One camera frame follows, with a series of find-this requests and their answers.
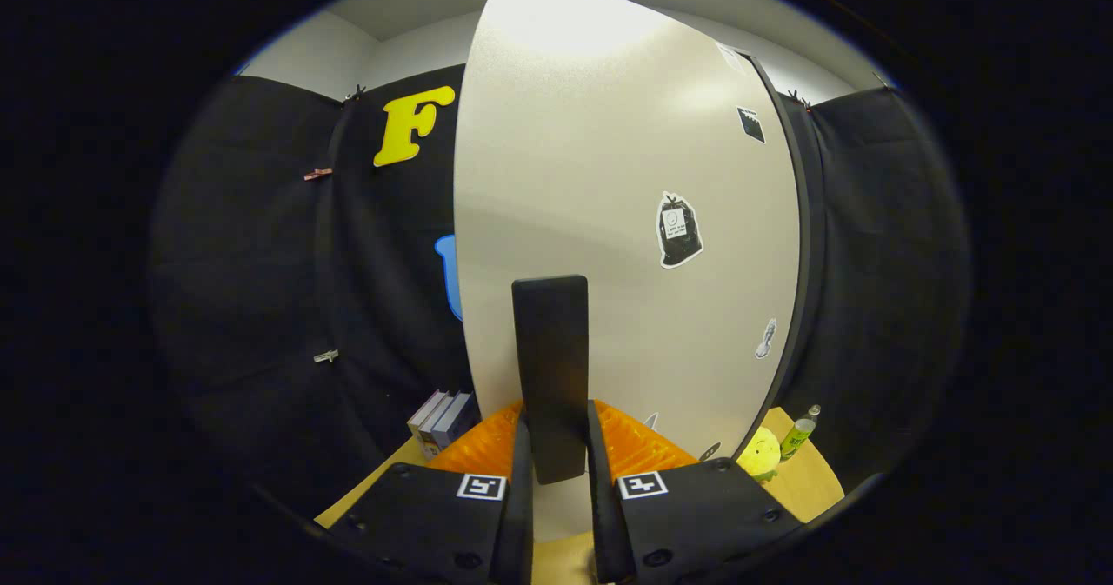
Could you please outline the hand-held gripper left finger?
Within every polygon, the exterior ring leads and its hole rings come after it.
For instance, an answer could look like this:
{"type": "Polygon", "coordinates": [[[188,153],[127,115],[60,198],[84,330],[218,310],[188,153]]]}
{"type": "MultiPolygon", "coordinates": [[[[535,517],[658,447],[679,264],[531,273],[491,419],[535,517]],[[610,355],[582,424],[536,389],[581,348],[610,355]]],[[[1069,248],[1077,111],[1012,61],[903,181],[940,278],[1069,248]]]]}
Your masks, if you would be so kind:
{"type": "Polygon", "coordinates": [[[529,584],[531,470],[514,401],[426,465],[390,463],[326,529],[375,584],[529,584]]]}

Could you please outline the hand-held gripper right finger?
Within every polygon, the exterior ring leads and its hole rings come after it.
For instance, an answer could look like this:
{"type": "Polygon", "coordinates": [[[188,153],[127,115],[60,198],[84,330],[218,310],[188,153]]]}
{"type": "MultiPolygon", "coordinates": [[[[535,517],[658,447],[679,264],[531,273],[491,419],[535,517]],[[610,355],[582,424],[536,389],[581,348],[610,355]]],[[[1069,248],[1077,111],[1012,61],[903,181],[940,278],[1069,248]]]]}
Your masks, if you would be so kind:
{"type": "Polygon", "coordinates": [[[802,538],[802,522],[727,457],[611,478],[594,401],[587,435],[600,582],[739,584],[802,538]]]}

